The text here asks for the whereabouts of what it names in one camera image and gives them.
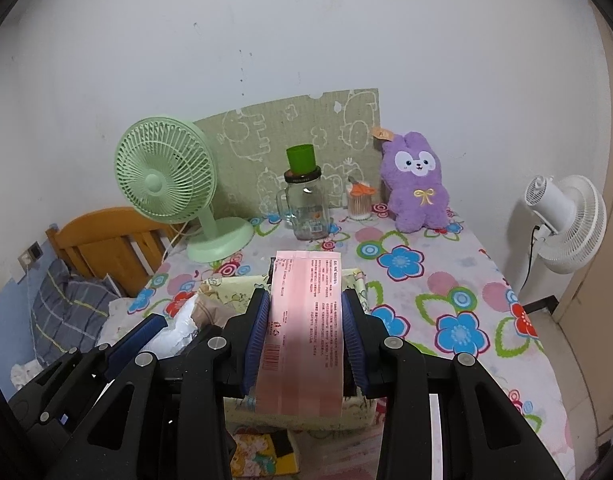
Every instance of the pink package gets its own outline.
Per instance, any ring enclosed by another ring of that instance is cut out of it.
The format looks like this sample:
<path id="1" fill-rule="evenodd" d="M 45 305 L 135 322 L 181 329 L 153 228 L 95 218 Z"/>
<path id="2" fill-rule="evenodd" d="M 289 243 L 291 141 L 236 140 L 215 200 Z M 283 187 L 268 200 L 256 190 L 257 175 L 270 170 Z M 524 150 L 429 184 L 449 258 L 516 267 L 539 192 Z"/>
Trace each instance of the pink package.
<path id="1" fill-rule="evenodd" d="M 341 279 L 340 253 L 277 252 L 257 413 L 341 416 Z"/>

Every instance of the gray plaid fabric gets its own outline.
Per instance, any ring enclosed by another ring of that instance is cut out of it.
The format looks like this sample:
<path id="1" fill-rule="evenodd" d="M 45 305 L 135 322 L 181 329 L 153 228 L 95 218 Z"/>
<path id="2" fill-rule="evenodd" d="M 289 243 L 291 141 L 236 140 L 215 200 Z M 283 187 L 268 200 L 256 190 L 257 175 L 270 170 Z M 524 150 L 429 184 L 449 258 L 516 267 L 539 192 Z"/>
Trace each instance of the gray plaid fabric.
<path id="1" fill-rule="evenodd" d="M 92 349 L 117 298 L 103 280 L 71 274 L 60 259 L 51 263 L 30 313 L 40 364 L 50 365 L 72 347 Z"/>

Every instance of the green cap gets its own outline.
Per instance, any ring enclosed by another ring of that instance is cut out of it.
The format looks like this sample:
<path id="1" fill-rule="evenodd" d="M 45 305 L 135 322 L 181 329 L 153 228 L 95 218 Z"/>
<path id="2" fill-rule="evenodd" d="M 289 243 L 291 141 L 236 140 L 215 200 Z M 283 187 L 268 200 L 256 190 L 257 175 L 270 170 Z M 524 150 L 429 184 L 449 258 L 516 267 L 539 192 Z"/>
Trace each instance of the green cap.
<path id="1" fill-rule="evenodd" d="M 294 175 L 304 175 L 315 171 L 315 151 L 313 144 L 298 144 L 286 150 L 288 166 Z"/>

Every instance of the fan base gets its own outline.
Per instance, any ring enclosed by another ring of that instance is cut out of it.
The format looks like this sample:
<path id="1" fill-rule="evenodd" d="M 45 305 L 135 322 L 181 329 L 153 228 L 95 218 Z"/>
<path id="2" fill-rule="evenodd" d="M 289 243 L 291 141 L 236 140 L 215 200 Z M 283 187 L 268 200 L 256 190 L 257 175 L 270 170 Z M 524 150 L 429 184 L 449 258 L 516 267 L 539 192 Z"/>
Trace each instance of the fan base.
<path id="1" fill-rule="evenodd" d="M 253 226 L 243 218 L 216 220 L 218 236 L 207 240 L 204 233 L 189 237 L 187 256 L 200 264 L 222 260 L 242 249 L 253 238 Z"/>

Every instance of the stuffed animal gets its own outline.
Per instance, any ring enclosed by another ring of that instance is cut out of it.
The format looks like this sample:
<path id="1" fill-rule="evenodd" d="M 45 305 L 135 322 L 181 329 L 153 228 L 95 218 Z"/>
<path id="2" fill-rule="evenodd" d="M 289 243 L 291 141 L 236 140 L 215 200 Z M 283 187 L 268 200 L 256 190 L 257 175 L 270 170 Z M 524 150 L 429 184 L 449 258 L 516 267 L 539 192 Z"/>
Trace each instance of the stuffed animal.
<path id="1" fill-rule="evenodd" d="M 385 140 L 380 175 L 391 190 L 389 210 L 395 214 L 398 231 L 446 227 L 449 193 L 442 186 L 440 160 L 423 134 L 400 136 L 382 128 L 373 134 Z"/>

